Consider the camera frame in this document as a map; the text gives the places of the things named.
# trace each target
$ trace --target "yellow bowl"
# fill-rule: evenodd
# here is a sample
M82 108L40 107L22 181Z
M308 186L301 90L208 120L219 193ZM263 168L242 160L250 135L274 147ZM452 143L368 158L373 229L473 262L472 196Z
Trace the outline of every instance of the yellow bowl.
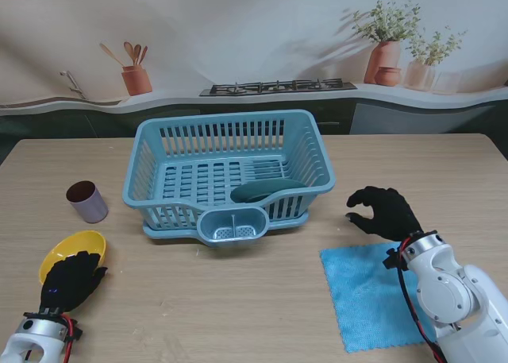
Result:
M41 284L46 280L49 271L58 261L65 260L86 250L88 253L98 253L101 257L98 267L102 266L106 255L106 239L94 230L82 230L62 240L51 252L48 253L39 268L39 281Z

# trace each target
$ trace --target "brown cup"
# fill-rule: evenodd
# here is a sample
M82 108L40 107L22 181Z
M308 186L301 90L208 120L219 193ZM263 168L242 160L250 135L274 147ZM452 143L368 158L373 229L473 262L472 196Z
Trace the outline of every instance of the brown cup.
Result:
M95 184L88 180L74 183L67 190L66 197L85 222L95 224L108 215L108 206Z
M129 95L142 95L152 91L152 85L148 78L148 73L141 65L132 67L123 67L121 76L124 78L125 86Z

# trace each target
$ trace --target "faucet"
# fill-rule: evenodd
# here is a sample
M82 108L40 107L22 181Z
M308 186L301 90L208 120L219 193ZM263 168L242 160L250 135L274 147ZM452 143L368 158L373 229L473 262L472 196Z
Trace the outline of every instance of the faucet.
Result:
M74 93L76 93L79 97L81 97L81 99L88 99L85 94L83 93L83 91L81 89L79 89L79 85L78 83L76 82L76 80L74 79L74 77L72 77L72 74L69 72L69 71L61 71L60 72L60 75L65 75L69 78L69 81L71 81L71 84L73 87L69 87L69 89L71 91L73 91Z

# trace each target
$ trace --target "wooden spoon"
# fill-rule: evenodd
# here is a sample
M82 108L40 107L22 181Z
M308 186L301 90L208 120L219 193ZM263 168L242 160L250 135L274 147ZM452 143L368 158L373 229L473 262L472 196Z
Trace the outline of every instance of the wooden spoon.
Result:
M143 53L141 53L141 58L140 58L140 60L139 60L139 61L138 61L138 63L137 63L138 65L139 65L139 64L141 64L141 63L143 62L144 57L146 56L146 51L148 51L148 47L147 47L147 46L145 46L145 47L144 47L144 49L143 49Z
M133 61L133 65L136 63L136 55L134 54L134 48L133 45L130 44L128 41L124 43L124 48L127 54L129 55L130 59Z
M112 59L116 60L122 67L124 67L125 65L110 51L110 49L108 47L106 47L103 43L100 43L99 44L101 49L104 51L104 53L106 55L108 55L109 57L111 57Z
M141 46L139 44L136 44L134 47L134 56L136 57L136 61L134 61L134 65L137 64L137 61L140 59L140 53L141 53Z

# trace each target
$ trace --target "orange vase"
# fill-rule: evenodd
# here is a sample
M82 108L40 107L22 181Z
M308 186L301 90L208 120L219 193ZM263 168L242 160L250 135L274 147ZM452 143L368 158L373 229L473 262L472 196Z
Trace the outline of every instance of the orange vase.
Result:
M125 87L129 95L142 95L152 91L152 85L147 72L140 65L124 67L121 76L124 78Z
M398 85L401 80L400 68L379 67L378 72L375 74L375 82L378 85L385 87L394 87Z
M399 41L381 41L377 44L368 61L364 83L375 83L375 74L379 67L396 68L400 52Z

